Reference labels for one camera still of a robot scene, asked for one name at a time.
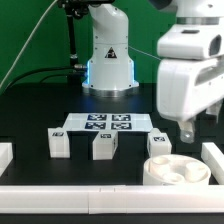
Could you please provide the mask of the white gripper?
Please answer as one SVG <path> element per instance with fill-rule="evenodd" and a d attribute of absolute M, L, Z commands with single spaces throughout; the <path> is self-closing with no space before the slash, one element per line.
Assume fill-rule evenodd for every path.
<path fill-rule="evenodd" d="M 208 115 L 218 116 L 223 98 L 223 57 L 204 61 L 161 61 L 157 76 L 157 110 L 163 118 L 179 121 L 182 142 L 194 142 L 194 121 L 189 119 L 205 109 Z"/>

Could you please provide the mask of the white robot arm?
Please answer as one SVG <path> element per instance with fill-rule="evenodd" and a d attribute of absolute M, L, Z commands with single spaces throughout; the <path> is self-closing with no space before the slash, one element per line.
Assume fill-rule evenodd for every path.
<path fill-rule="evenodd" d="M 157 42 L 157 110 L 192 143 L 195 117 L 217 117 L 224 101 L 224 0 L 148 0 L 173 12 L 175 24 Z M 128 55 L 128 18 L 109 3 L 92 3 L 93 55 L 83 85 L 107 94 L 137 85 Z"/>

